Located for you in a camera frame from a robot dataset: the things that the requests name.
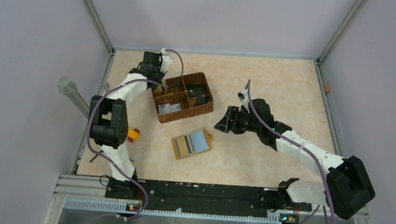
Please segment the orange leather card holder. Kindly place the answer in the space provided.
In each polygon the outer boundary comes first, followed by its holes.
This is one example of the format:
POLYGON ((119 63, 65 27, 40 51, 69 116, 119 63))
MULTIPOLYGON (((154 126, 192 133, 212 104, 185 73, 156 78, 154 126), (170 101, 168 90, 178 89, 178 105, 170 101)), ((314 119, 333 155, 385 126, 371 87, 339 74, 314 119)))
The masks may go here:
MULTIPOLYGON (((189 136, 193 153, 189 155, 188 157, 195 156, 197 154, 202 154, 207 151, 212 150, 212 140, 213 140, 213 135, 210 134, 207 129, 200 129, 194 132, 191 132, 189 134, 185 134, 186 136, 189 136)), ((181 159, 186 159, 186 158, 178 158, 176 155, 176 148, 175 148, 175 143, 174 143, 174 138, 171 138, 171 143, 172 143, 172 148, 174 150, 174 155, 176 157, 176 160, 181 160, 181 159)))

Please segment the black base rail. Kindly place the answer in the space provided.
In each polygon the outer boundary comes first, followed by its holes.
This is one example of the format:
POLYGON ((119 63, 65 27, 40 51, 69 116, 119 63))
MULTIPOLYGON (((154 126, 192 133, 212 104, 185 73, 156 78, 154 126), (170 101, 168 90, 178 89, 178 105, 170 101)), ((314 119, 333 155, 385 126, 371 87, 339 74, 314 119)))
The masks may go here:
POLYGON ((146 211, 175 211, 206 215, 265 218, 278 210, 312 211, 307 203, 294 203, 284 191, 275 188, 215 184, 192 184, 176 181, 109 179, 105 197, 130 200, 134 209, 144 202, 146 211))

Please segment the small wooden block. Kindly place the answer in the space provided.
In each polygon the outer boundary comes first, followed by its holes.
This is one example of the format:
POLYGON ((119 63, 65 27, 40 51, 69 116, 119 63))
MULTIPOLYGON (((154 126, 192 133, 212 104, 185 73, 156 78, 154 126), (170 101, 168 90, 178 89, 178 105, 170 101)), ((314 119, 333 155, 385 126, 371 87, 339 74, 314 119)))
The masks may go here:
POLYGON ((324 93, 328 94, 331 91, 330 85, 328 83, 323 83, 324 93))

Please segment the black microphone tripod stand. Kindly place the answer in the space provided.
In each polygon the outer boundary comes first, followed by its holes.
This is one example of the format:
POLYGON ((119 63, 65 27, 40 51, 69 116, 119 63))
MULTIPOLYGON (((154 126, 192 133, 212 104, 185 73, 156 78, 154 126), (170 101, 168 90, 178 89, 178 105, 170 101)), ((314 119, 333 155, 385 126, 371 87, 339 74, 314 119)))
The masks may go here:
POLYGON ((90 160, 89 160, 89 163, 92 163, 97 157, 99 157, 100 156, 100 154, 96 154, 96 155, 94 155, 90 160))

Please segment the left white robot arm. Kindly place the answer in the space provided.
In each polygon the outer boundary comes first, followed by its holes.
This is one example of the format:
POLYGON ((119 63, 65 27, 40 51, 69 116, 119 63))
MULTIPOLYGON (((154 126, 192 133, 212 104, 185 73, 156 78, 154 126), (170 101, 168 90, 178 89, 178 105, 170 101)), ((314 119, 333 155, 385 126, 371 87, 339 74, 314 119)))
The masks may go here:
POLYGON ((112 170, 111 176, 119 181, 118 191, 125 198, 133 198, 138 192, 138 183, 132 177, 136 170, 126 147, 129 125, 127 106, 148 89, 164 87, 162 80, 167 74, 173 58, 170 50, 163 48, 159 53, 144 52, 143 60, 132 68, 125 79, 102 96, 93 96, 90 101, 86 144, 94 154, 97 144, 112 170))

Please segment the brown wicker divided basket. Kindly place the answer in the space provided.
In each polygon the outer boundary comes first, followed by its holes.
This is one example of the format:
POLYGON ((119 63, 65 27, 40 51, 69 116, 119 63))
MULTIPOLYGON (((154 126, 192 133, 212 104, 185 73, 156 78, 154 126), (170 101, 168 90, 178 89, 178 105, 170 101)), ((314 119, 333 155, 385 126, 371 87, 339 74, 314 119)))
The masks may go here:
POLYGON ((207 113, 211 113, 214 109, 214 98, 212 96, 211 89, 209 88, 209 84, 206 80, 206 75, 203 72, 191 73, 183 75, 182 77, 174 77, 168 78, 165 80, 167 84, 175 84, 179 81, 174 88, 158 88, 152 92, 153 101, 155 103, 155 108, 157 110, 157 118, 161 124, 165 124, 168 122, 195 117, 198 115, 204 115, 207 113), (207 94, 210 97, 209 103, 205 105, 200 105, 196 107, 192 107, 192 102, 187 96, 186 85, 187 84, 203 84, 206 87, 207 94), (159 115, 158 113, 158 105, 162 104, 176 104, 179 103, 182 107, 181 111, 177 111, 175 113, 170 113, 166 115, 159 115))

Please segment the grey plastic tool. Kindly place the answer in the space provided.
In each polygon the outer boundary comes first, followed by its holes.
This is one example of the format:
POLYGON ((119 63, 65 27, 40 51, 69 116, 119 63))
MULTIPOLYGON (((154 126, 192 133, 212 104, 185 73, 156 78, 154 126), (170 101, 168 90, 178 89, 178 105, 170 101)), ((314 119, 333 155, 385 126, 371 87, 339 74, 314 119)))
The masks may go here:
POLYGON ((110 85, 108 83, 102 84, 103 90, 107 93, 110 91, 110 85))

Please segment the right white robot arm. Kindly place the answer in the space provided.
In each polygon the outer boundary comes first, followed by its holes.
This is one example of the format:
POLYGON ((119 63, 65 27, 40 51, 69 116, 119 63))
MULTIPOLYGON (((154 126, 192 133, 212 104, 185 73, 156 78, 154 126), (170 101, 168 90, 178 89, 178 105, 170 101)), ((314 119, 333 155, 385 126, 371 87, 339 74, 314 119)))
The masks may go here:
POLYGON ((290 126, 276 121, 269 104, 262 98, 251 99, 248 89, 238 93, 240 106, 229 106, 214 125, 223 133, 255 133, 262 144, 300 164, 322 178, 321 182, 290 179, 277 194, 278 204, 291 209, 298 203, 310 203, 332 209, 341 219, 350 219, 376 197, 362 160, 330 153, 301 137, 290 126))

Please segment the grey card in front compartment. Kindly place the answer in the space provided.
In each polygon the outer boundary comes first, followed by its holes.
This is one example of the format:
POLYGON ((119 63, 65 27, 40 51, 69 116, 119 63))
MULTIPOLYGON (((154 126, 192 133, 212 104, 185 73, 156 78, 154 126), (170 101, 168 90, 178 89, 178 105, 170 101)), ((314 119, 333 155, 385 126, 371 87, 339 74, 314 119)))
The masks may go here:
POLYGON ((167 104, 158 105, 159 115, 175 113, 175 112, 181 111, 181 110, 182 110, 182 107, 181 107, 180 103, 176 103, 176 104, 167 103, 167 104))

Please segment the black card in basket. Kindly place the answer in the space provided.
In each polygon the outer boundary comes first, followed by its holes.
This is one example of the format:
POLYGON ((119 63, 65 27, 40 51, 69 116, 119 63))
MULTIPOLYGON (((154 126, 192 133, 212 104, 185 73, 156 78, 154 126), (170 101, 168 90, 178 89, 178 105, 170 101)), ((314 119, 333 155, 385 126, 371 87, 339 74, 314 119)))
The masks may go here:
POLYGON ((209 103, 210 97, 207 94, 205 85, 203 84, 187 84, 186 86, 187 96, 192 102, 192 107, 205 105, 209 103))

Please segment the silver microphone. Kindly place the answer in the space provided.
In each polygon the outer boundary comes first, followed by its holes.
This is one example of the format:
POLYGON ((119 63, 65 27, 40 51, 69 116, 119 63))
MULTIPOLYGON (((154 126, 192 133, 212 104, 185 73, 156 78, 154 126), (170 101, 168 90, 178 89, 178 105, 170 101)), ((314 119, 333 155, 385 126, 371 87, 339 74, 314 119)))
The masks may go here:
POLYGON ((86 118, 89 118, 89 105, 81 96, 76 83, 72 79, 63 76, 58 80, 57 88, 59 92, 66 96, 86 118))

